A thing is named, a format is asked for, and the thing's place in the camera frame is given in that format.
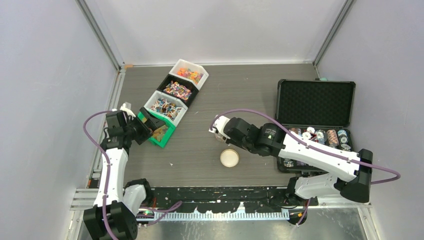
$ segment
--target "gray floor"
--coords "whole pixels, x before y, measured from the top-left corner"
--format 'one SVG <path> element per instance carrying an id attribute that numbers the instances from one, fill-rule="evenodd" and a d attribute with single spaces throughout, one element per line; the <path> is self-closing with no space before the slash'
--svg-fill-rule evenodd
<path id="1" fill-rule="evenodd" d="M 309 209 L 299 228 L 287 221 L 162 221 L 137 240 L 366 240 L 356 208 Z"/>
<path id="2" fill-rule="evenodd" d="M 155 187 L 173 186 L 267 186 L 286 185 L 291 174 L 278 172 L 273 157 L 260 157 L 227 146 L 208 132 L 218 113 L 249 108 L 274 116 L 277 83 L 280 79 L 313 80 L 312 64 L 215 65 L 205 66 L 209 78 L 172 135 L 167 146 L 136 143 L 130 149 L 125 180 L 146 178 Z M 119 105 L 138 110 L 147 102 L 171 67 L 129 68 L 123 81 Z M 237 116 L 260 127 L 266 121 L 250 113 Z M 224 167 L 220 154 L 235 149 L 240 162 Z"/>

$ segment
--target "green object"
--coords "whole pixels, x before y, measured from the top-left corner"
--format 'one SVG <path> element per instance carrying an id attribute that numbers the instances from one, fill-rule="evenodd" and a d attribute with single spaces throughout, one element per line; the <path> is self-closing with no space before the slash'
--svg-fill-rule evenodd
<path id="1" fill-rule="evenodd" d="M 169 121 L 166 117 L 164 117 L 163 115 L 150 111 L 150 109 L 148 109 L 149 113 L 151 113 L 155 118 L 162 120 L 165 122 L 165 125 L 168 127 L 168 130 L 166 131 L 166 133 L 163 135 L 162 139 L 160 141 L 158 141 L 157 139 L 155 139 L 154 137 L 150 137 L 148 140 L 153 144 L 153 145 L 158 145 L 161 148 L 164 148 L 168 141 L 170 140 L 172 134 L 175 132 L 175 126 L 171 123 L 171 121 Z M 145 116 L 139 112 L 138 113 L 138 118 L 143 121 L 143 119 L 145 118 Z"/>

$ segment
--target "wood grain surface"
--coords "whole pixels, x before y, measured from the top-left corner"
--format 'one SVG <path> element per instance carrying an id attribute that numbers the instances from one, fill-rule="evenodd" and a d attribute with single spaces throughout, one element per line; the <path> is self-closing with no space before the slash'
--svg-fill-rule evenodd
<path id="1" fill-rule="evenodd" d="M 280 79 L 313 80 L 312 64 L 211 65 L 209 78 L 188 109 L 165 148 L 150 142 L 133 143 L 125 169 L 125 182 L 146 178 L 154 187 L 284 186 L 292 174 L 280 173 L 274 157 L 261 157 L 215 139 L 208 128 L 215 115 L 248 108 L 275 115 Z M 138 113 L 171 67 L 133 67 L 126 71 L 119 106 L 132 104 Z M 234 113 L 257 127 L 267 121 L 252 113 Z M 240 155 L 235 167 L 225 167 L 220 154 L 234 149 Z"/>

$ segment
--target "white wall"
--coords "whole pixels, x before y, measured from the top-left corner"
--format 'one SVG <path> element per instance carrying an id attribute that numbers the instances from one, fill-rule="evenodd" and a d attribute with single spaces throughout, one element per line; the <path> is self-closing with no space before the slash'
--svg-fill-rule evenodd
<path id="1" fill-rule="evenodd" d="M 125 63 L 134 65 L 173 64 L 180 58 L 196 63 L 311 62 L 344 3 L 90 1 L 97 3 Z"/>
<path id="2" fill-rule="evenodd" d="M 63 239 L 116 71 L 74 0 L 2 0 L 0 73 L 0 239 Z"/>
<path id="3" fill-rule="evenodd" d="M 355 146 L 400 180 L 371 187 L 380 229 L 389 240 L 423 239 L 424 1 L 356 1 L 319 72 L 355 81 Z M 373 180 L 390 177 L 373 172 Z"/>

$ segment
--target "white bin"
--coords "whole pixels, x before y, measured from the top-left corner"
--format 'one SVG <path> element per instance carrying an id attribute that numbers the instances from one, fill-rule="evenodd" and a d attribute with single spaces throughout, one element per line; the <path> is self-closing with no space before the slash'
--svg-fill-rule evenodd
<path id="1" fill-rule="evenodd" d="M 184 117 L 184 115 L 187 112 L 187 109 L 188 109 L 187 106 L 180 99 L 177 99 L 177 98 L 175 98 L 173 96 L 167 95 L 167 94 L 165 94 L 163 92 L 160 92 L 160 91 L 157 91 L 156 90 L 156 91 L 154 91 L 153 95 L 149 98 L 149 100 L 146 102 L 146 104 L 144 105 L 144 107 L 148 111 L 150 111 L 152 113 L 158 114 L 158 112 L 156 112 L 156 111 L 154 111 L 154 110 L 151 109 L 151 107 L 153 105 L 155 105 L 156 100 L 158 100 L 158 99 L 166 99 L 168 102 L 170 102 L 172 104 L 175 104 L 177 107 L 182 108 L 181 111 L 179 111 L 178 115 L 176 116 L 175 120 L 172 120 L 171 118 L 169 118 L 169 117 L 167 117 L 165 115 L 162 115 L 163 117 L 167 118 L 175 127 L 178 126 L 178 124 L 180 123 L 181 119 Z"/>
<path id="2" fill-rule="evenodd" d="M 203 74 L 203 76 L 201 77 L 200 81 L 196 84 L 193 80 L 178 75 L 177 73 L 180 70 L 180 68 L 190 69 L 192 72 L 198 72 L 199 74 Z M 180 59 L 176 62 L 176 64 L 173 66 L 169 74 L 177 78 L 181 78 L 181 79 L 192 82 L 198 90 L 202 88 L 203 84 L 206 82 L 206 79 L 209 77 L 209 73 L 202 66 L 183 60 L 183 59 Z"/>

